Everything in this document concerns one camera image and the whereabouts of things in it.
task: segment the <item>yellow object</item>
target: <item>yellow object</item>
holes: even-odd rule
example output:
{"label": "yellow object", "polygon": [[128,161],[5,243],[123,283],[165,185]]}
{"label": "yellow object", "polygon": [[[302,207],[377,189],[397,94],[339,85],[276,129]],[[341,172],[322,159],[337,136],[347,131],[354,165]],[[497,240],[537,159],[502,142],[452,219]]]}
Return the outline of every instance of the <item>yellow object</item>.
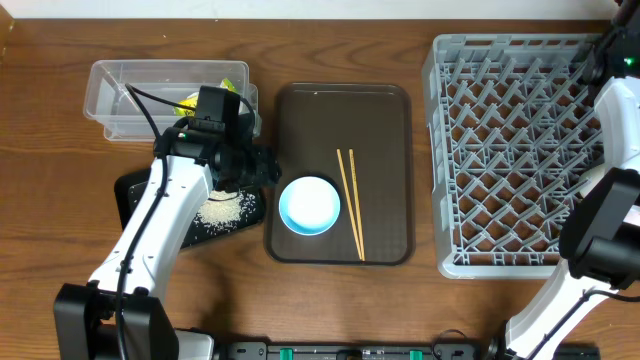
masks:
{"label": "yellow object", "polygon": [[[198,93],[195,92],[189,95],[189,97],[187,97],[186,99],[180,101],[178,104],[195,108],[197,103],[198,103]],[[194,116],[196,114],[196,112],[193,110],[187,110],[179,107],[174,107],[173,111],[178,116]]]}
{"label": "yellow object", "polygon": [[[227,78],[224,78],[222,82],[220,82],[220,88],[227,89],[236,94],[238,93],[238,90],[236,89],[235,86],[233,86],[233,84],[231,83],[231,80]],[[199,93],[195,92],[189,95],[189,97],[187,97],[186,99],[180,101],[178,104],[195,108],[196,105],[198,104],[198,94]],[[179,107],[174,107],[173,112],[175,112],[175,114],[178,116],[194,116],[196,114],[195,111],[193,110],[187,110]]]}
{"label": "yellow object", "polygon": [[229,91],[233,91],[234,93],[238,93],[238,90],[236,89],[235,86],[233,86],[233,84],[231,83],[231,80],[224,78],[222,79],[222,82],[220,83],[220,87],[223,89],[227,89]]}

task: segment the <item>black tray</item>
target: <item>black tray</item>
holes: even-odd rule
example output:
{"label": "black tray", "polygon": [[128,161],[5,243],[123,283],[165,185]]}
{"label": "black tray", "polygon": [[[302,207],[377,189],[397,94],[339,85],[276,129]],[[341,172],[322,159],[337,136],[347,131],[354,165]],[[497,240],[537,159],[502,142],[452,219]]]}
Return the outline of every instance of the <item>black tray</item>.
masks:
{"label": "black tray", "polygon": [[[116,202],[118,204],[118,212],[120,213],[120,222],[122,223],[123,229],[127,226],[137,202],[142,198],[150,174],[151,169],[145,169],[121,176],[116,180],[113,190],[116,194]],[[265,216],[265,199],[262,192],[259,189],[242,191],[255,196],[255,205],[252,212],[248,211],[246,216],[243,216],[237,224],[234,224],[235,229],[215,231],[212,228],[205,227],[202,223],[194,221],[191,223],[189,230],[187,230],[180,249],[199,245],[209,240],[217,239],[224,235],[262,223]]]}
{"label": "black tray", "polygon": [[[291,84],[278,99],[278,161],[282,178],[267,222],[265,247],[286,263],[399,265],[413,253],[411,103],[393,85]],[[336,149],[350,174],[354,149],[366,261],[353,239]],[[326,232],[302,236],[282,222],[278,200],[301,176],[334,185],[340,216]],[[351,178],[347,176],[351,188]]]}

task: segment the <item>gray dish rack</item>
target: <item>gray dish rack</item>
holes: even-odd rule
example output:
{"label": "gray dish rack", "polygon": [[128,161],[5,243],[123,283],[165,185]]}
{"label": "gray dish rack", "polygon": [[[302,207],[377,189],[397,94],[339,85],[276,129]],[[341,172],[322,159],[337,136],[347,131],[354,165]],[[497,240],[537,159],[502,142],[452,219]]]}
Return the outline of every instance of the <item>gray dish rack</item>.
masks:
{"label": "gray dish rack", "polygon": [[577,80],[595,35],[441,35],[422,69],[435,242],[448,278],[546,278],[602,162]]}

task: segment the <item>green connector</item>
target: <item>green connector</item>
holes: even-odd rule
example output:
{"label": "green connector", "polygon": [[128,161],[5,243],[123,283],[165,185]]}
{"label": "green connector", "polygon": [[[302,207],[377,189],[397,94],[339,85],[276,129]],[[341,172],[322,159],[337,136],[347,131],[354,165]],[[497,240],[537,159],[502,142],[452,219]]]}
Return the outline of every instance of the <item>green connector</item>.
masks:
{"label": "green connector", "polygon": [[293,349],[280,349],[280,360],[293,360]]}
{"label": "green connector", "polygon": [[409,351],[409,360],[422,360],[422,351],[419,351],[419,350]]}

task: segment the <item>white bowl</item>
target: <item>white bowl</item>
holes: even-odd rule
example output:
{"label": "white bowl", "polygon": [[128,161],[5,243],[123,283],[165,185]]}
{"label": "white bowl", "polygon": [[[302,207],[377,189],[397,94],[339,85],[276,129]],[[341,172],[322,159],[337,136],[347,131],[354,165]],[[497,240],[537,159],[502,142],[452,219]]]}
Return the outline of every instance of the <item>white bowl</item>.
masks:
{"label": "white bowl", "polygon": [[287,185],[278,209],[282,222],[291,231],[313,236],[329,230],[338,220],[340,197],[328,181],[305,176]]}

